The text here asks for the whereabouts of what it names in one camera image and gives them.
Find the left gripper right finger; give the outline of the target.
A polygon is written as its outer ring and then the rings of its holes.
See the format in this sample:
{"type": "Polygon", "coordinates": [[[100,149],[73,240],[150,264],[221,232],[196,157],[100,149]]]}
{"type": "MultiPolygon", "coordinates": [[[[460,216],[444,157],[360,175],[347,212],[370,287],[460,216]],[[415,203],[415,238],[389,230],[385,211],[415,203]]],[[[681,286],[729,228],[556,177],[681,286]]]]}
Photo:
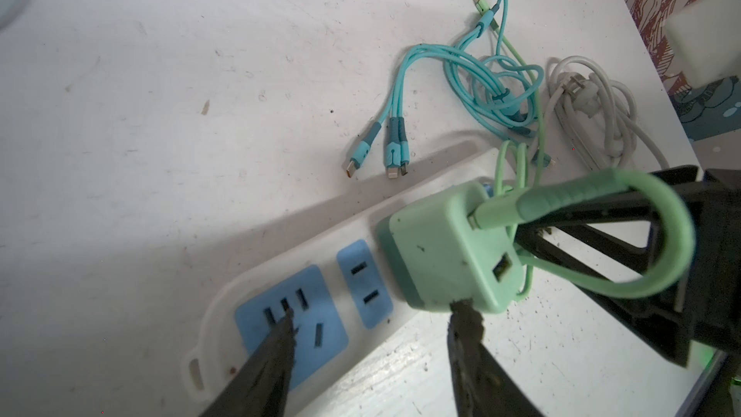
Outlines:
{"type": "Polygon", "coordinates": [[[459,416],[540,416],[482,343],[484,320],[470,299],[451,304],[447,346],[459,416]]]}

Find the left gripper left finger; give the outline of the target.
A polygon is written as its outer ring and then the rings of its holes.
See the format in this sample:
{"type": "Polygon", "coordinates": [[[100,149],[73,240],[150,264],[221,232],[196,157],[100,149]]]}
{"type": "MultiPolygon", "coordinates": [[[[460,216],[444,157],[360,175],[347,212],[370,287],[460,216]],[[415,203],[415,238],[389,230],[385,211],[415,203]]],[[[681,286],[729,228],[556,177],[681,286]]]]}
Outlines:
{"type": "Polygon", "coordinates": [[[284,416],[293,374],[295,346],[293,310],[289,309],[201,415],[284,416]]]}

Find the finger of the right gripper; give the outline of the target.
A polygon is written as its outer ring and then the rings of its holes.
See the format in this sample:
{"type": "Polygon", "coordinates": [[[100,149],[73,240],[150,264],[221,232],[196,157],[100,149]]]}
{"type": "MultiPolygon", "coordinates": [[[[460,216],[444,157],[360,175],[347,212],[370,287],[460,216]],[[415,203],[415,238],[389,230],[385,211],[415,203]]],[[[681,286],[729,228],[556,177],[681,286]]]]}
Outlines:
{"type": "MultiPolygon", "coordinates": [[[[687,206],[696,249],[685,274],[669,288],[635,299],[587,289],[586,295],[665,359],[684,366],[690,345],[724,346],[724,172],[680,166],[656,175],[687,206]]],[[[516,242],[539,262],[595,276],[596,270],[546,240],[559,230],[621,266],[644,275],[658,262],[665,226],[655,208],[636,191],[597,198],[557,210],[525,224],[516,242]]]]}

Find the white power strip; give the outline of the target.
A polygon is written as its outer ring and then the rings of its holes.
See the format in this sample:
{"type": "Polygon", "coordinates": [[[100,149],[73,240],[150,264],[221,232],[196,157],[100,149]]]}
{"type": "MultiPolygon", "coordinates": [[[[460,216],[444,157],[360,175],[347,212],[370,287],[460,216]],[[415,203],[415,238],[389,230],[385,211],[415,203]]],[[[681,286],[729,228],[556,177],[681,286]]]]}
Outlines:
{"type": "Polygon", "coordinates": [[[183,357],[191,399],[215,400],[291,312],[295,354],[286,413],[310,405],[417,314],[381,250],[377,224],[466,181],[492,187],[497,156],[496,149],[469,156],[239,274],[214,297],[196,346],[183,357]]]}

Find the light green charger adapter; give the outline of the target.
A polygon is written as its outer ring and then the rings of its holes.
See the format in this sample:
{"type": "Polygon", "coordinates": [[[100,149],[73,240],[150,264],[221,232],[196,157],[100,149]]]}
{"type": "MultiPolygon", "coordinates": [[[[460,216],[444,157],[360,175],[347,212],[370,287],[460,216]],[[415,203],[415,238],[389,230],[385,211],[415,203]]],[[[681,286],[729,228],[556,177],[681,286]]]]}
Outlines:
{"type": "Polygon", "coordinates": [[[470,215],[490,199],[490,187],[467,181],[424,197],[383,218],[380,247],[406,303],[449,312],[470,301],[484,314],[501,314],[525,297],[532,273],[505,227],[479,229],[470,215]]]}

